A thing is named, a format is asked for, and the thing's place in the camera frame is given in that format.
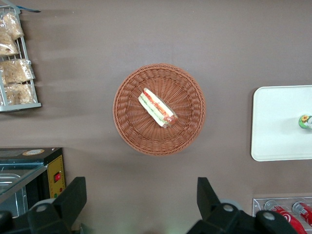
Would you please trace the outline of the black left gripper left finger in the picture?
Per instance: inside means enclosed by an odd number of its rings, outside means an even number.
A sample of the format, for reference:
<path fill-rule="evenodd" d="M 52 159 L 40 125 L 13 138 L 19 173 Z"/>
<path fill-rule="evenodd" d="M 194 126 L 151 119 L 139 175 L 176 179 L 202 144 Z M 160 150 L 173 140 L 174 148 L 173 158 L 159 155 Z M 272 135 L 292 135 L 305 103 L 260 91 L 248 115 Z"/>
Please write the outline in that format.
<path fill-rule="evenodd" d="M 86 180 L 76 177 L 53 202 L 40 201 L 27 213 L 12 218 L 0 213 L 2 234 L 71 234 L 72 226 L 87 202 Z"/>

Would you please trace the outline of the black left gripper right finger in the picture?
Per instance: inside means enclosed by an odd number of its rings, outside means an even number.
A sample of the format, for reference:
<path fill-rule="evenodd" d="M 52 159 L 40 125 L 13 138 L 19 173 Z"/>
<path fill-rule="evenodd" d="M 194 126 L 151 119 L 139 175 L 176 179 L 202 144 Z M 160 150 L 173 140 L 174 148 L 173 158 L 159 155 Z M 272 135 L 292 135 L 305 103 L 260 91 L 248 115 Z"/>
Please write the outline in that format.
<path fill-rule="evenodd" d="M 205 177 L 197 179 L 197 206 L 202 219 L 190 234 L 303 234 L 304 227 L 293 215 L 269 203 L 255 217 L 235 205 L 221 202 Z"/>

